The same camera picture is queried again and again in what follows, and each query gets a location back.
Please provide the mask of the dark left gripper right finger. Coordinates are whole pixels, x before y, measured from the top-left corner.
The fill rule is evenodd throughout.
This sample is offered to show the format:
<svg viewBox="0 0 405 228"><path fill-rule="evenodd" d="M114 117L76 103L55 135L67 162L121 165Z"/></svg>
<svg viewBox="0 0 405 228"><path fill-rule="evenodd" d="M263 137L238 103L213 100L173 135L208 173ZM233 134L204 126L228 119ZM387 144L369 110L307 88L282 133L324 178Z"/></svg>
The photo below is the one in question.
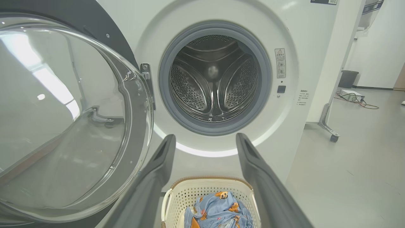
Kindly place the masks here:
<svg viewBox="0 0 405 228"><path fill-rule="evenodd" d="M236 135L244 179L253 187L262 228L314 228L244 133Z"/></svg>

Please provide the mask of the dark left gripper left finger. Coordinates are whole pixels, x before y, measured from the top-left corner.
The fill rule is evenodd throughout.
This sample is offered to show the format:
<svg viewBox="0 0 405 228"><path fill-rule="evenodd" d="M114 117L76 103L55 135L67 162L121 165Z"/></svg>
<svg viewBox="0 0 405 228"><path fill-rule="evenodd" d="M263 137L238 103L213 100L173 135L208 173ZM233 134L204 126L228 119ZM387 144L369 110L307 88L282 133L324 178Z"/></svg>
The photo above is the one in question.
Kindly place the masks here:
<svg viewBox="0 0 405 228"><path fill-rule="evenodd" d="M104 228L153 228L161 190L172 172L175 148L175 135L167 135L129 186Z"/></svg>

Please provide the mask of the blue cartoon print garment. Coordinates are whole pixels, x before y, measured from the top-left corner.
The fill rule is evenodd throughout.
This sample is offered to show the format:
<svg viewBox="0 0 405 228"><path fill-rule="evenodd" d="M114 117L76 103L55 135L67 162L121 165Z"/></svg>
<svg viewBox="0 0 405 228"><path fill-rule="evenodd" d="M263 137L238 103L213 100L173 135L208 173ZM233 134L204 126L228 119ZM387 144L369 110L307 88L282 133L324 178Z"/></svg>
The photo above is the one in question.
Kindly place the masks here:
<svg viewBox="0 0 405 228"><path fill-rule="evenodd" d="M184 212L184 228L254 228L245 205L230 191L198 197Z"/></svg>

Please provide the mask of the dark round washing machine door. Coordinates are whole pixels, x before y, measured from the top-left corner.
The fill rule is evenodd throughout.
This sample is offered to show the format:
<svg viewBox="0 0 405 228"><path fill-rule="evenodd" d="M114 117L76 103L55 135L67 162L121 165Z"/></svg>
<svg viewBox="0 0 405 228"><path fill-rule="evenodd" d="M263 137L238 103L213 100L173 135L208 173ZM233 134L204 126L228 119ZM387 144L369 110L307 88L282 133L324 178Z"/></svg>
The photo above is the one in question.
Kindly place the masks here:
<svg viewBox="0 0 405 228"><path fill-rule="evenodd" d="M0 227L108 211L146 157L151 101L97 0L0 0Z"/></svg>

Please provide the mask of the cream perforated laundry basket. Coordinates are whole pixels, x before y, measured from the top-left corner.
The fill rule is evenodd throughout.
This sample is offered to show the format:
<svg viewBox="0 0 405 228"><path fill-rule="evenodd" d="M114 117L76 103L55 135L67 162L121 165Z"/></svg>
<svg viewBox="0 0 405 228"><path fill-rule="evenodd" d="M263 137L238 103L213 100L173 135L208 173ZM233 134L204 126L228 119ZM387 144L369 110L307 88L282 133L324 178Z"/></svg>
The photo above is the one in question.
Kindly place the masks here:
<svg viewBox="0 0 405 228"><path fill-rule="evenodd" d="M227 176L190 176L177 180L166 192L161 207L162 228L185 228L186 208L209 193L231 191L252 216L253 228L261 228L253 188L245 180Z"/></svg>

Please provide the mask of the white washing machine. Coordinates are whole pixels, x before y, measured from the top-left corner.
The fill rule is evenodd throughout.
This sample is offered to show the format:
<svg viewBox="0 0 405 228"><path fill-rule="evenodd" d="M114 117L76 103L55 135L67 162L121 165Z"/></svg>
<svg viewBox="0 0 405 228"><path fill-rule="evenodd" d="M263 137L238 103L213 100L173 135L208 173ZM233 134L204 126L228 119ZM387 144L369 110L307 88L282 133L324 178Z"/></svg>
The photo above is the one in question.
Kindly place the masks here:
<svg viewBox="0 0 405 228"><path fill-rule="evenodd" d="M97 0L153 90L150 149L177 138L167 192L190 176L244 180L244 133L284 183L320 79L337 1Z"/></svg>

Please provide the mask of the white electronics box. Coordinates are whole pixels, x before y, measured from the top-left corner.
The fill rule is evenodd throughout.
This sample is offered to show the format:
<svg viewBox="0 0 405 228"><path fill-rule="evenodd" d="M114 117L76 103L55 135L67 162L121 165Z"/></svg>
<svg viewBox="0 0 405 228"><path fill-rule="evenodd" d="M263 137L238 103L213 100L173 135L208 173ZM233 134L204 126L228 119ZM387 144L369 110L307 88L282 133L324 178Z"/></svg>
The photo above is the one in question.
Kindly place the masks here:
<svg viewBox="0 0 405 228"><path fill-rule="evenodd" d="M365 96L361 95L358 92L351 91L351 90L344 90L344 89L340 90L339 96L341 98L345 99L346 101L356 102L356 103L362 103L365 99Z"/></svg>

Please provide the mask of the black trash bin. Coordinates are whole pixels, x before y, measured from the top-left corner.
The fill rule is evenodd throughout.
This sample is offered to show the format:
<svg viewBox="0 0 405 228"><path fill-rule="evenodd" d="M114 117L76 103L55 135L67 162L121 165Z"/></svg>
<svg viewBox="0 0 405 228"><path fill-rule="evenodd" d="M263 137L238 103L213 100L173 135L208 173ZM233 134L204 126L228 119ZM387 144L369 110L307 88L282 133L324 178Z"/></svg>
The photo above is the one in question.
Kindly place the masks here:
<svg viewBox="0 0 405 228"><path fill-rule="evenodd" d="M342 70L340 81L338 83L338 87L342 88L352 88L353 84L356 80L356 77L359 75L357 71L350 71L350 70Z"/></svg>

